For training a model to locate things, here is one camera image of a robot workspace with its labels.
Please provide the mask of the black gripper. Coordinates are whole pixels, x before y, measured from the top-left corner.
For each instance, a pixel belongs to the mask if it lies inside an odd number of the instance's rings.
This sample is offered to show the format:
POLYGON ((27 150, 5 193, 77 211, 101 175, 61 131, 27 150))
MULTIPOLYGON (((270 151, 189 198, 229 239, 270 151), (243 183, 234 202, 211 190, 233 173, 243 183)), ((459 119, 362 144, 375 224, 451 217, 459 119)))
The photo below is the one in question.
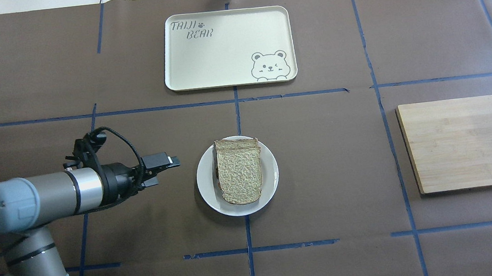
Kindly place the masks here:
POLYGON ((143 164, 134 167, 118 162, 100 166, 104 178, 102 205, 115 203, 120 198, 133 196, 144 188, 158 185, 156 176, 144 178, 144 170, 149 174, 160 173, 181 164, 179 158, 165 152, 143 156, 142 161, 143 164))

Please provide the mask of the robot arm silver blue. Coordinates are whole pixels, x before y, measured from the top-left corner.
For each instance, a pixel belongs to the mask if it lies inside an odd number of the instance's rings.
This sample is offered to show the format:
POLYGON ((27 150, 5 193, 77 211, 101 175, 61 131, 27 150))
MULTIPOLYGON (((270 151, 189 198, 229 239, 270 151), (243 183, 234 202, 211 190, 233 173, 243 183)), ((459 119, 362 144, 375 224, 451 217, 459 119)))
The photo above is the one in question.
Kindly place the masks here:
POLYGON ((69 276, 48 224, 114 207, 147 187, 180 161, 165 152, 146 155, 141 166, 93 164, 0 182, 0 248, 4 276, 69 276))

